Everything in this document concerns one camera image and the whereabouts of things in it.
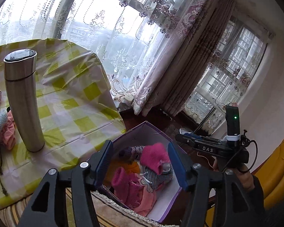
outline stainless steel thermos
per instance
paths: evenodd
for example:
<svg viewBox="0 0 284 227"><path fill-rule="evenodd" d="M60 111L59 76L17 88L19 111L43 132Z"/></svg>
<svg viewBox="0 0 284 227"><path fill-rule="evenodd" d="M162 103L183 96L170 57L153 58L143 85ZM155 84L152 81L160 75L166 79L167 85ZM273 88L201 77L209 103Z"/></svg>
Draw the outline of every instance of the stainless steel thermos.
<svg viewBox="0 0 284 227"><path fill-rule="evenodd" d="M37 52L30 49L11 52L4 58L4 78L8 102L20 136L31 152L44 146L36 98Z"/></svg>

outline thermos lid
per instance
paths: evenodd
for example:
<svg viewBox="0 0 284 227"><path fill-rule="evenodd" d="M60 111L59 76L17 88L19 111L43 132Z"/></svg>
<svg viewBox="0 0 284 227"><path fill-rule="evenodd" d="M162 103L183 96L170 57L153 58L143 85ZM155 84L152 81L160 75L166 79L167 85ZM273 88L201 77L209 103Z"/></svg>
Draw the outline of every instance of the thermos lid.
<svg viewBox="0 0 284 227"><path fill-rule="evenodd" d="M37 52L30 49L17 50L4 58L4 78L8 81L29 77L36 70Z"/></svg>

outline checkered fabric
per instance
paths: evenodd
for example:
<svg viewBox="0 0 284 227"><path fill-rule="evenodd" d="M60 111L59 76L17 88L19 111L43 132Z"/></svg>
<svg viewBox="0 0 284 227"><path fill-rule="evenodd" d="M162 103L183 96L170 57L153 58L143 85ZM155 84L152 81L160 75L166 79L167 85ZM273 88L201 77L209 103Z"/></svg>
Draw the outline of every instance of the checkered fabric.
<svg viewBox="0 0 284 227"><path fill-rule="evenodd" d="M50 168L74 167L100 150L106 139L114 140L125 132L97 55L66 40L29 40L0 46L1 110L9 106L3 58L25 48L38 54L37 103L46 145L40 152L30 153L16 130L16 145L11 151L2 151L1 180L9 195L4 196L0 186L0 209L31 194Z"/></svg>
<svg viewBox="0 0 284 227"><path fill-rule="evenodd" d="M162 174L158 175L153 170L145 167L145 173L143 177L147 179L150 183L149 186L152 189L157 190L159 185L164 183L168 183L173 177L173 167L170 165L170 170L168 172L162 172Z"/></svg>

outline cord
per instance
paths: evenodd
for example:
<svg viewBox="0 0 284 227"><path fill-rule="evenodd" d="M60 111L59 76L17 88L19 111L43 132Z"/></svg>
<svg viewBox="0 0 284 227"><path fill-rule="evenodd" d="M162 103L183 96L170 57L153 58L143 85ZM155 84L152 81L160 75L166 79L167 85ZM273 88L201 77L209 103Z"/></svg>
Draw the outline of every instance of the cord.
<svg viewBox="0 0 284 227"><path fill-rule="evenodd" d="M253 142L253 143L255 144L255 146L256 146L256 157L255 157L255 159L254 159L253 164L251 165L251 167L250 167L248 170L242 171L242 170L240 170L239 168L237 168L238 171L241 172L241 173L247 173L247 172L249 172L250 169L251 169L251 168L255 165L255 163L256 163L256 160L257 160L257 157L258 157L258 145L257 145L257 143L256 143L255 140L251 140L251 141L248 143L248 145L251 144L252 142Z"/></svg>
<svg viewBox="0 0 284 227"><path fill-rule="evenodd" d="M205 158L205 159L207 160L207 162L208 162L209 166L212 168L211 164L209 163L208 158L206 158L206 157L205 157L205 156L203 156L203 155L199 155L199 152L197 152L197 156L200 156L200 157Z"/></svg>
<svg viewBox="0 0 284 227"><path fill-rule="evenodd" d="M241 152L241 150L245 148L245 146L242 146L239 148L239 150L237 152L235 152L235 154L230 158L230 160L225 164L225 166L223 167L223 170L222 172L224 172L224 170L226 169L226 167L228 166L228 164L232 161L232 159L238 154Z"/></svg>
<svg viewBox="0 0 284 227"><path fill-rule="evenodd" d="M239 150L238 150L237 152L235 152L235 154L230 158L230 160L229 160L229 161L226 163L226 165L223 167L222 172L224 172L224 170L226 169L226 167L228 166L228 164L232 161L232 159L233 159L238 153L240 153L242 149L248 147L249 144L251 144L252 142L254 142L254 143L256 144L255 140L252 140L252 141L248 141L244 146L241 146L241 147L239 148ZM258 156L258 146L256 145L256 158L257 158L257 156Z"/></svg>
<svg viewBox="0 0 284 227"><path fill-rule="evenodd" d="M215 99L215 98L213 98L214 100L215 100L215 104L217 105L217 107L223 112L223 113L225 113L220 107L219 107L219 104L217 103L217 100Z"/></svg>

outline cardboard box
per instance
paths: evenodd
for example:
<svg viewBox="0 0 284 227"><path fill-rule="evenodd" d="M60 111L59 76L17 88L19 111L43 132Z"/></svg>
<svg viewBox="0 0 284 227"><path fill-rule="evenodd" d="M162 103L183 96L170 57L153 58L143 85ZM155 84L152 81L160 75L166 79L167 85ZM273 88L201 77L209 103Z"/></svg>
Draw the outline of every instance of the cardboard box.
<svg viewBox="0 0 284 227"><path fill-rule="evenodd" d="M119 151L126 147L140 145L147 146L153 145L156 142L164 144L167 150L167 146L169 142L171 142L171 139L151 123L145 121L135 128L127 131L113 142L114 154L115 156L118 156ZM181 189L182 188L178 184L175 172L173 172L173 179L162 190L157 191L157 201L153 209L148 213L147 218L161 223L168 214ZM106 195L118 205L128 209L128 207L117 199L117 197L115 197L105 186L103 186L99 192Z"/></svg>

